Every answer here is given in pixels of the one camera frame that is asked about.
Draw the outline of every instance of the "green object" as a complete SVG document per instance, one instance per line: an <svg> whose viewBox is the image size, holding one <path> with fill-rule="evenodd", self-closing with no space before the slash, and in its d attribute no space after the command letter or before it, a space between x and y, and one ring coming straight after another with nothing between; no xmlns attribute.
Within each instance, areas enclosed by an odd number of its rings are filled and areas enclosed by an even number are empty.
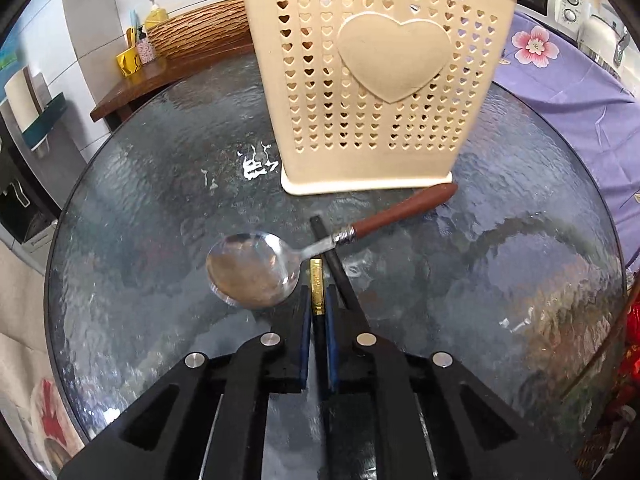
<svg viewBox="0 0 640 480"><path fill-rule="evenodd" d="M33 124L22 132L24 143L30 150L34 150L49 134L56 121L66 111L66 99L63 93L56 95L42 111Z"/></svg>

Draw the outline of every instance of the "basket base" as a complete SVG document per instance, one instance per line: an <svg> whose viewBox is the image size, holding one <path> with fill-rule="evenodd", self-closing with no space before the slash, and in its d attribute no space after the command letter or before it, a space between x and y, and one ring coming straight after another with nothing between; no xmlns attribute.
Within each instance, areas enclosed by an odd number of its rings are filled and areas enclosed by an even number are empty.
<svg viewBox="0 0 640 480"><path fill-rule="evenodd" d="M287 177L282 167L282 188L292 195L317 195L340 193L345 191L366 191L370 189L400 189L403 187L431 187L436 184L452 182L452 174L445 178L388 178L380 180L348 180L336 182L314 182L311 184L294 184Z"/></svg>

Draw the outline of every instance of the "round glass table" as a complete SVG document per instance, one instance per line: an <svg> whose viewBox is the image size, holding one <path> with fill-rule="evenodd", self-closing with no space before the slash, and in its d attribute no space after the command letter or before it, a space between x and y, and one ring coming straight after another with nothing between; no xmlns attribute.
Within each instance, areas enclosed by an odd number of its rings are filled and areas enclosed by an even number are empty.
<svg viewBox="0 0 640 480"><path fill-rule="evenodd" d="M412 193L291 196L280 170L253 54L159 94L92 160L46 276L52 367L84 436L188 352L234 352L269 331L274 308L241 310L211 293L205 257L218 236L263 230L302 247L315 214L336 227ZM606 206L558 133L496 85L453 175L460 190L447 204L341 248L346 272L374 331L414 354L450 352L575 454L622 356L619 340L560 403L623 308ZM314 381L310 371L306 392L271 397L263 478L323 468ZM353 427L372 418L364 404L344 414ZM357 460L344 466L368 478L372 447L354 439L345 449Z"/></svg>

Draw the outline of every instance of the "plastic basket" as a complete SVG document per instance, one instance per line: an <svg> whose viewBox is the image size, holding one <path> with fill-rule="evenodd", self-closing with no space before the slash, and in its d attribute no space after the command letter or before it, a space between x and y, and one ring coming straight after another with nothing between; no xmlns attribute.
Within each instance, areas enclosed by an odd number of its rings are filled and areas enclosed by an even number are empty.
<svg viewBox="0 0 640 480"><path fill-rule="evenodd" d="M244 0L283 188L450 182L516 1Z"/></svg>

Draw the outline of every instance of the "wooden spoon handle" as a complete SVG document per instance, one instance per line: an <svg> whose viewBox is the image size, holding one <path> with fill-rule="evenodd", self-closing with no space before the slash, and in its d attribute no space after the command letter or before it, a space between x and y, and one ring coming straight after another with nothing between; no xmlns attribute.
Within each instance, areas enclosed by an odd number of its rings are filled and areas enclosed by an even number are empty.
<svg viewBox="0 0 640 480"><path fill-rule="evenodd" d="M369 218L353 223L355 237L362 238L385 225L393 224L398 220L409 218L409 216L417 215L418 213L424 213L440 204L444 204L457 190L458 184L454 183L436 184L423 189L403 202L391 206L386 211L381 211Z"/></svg>

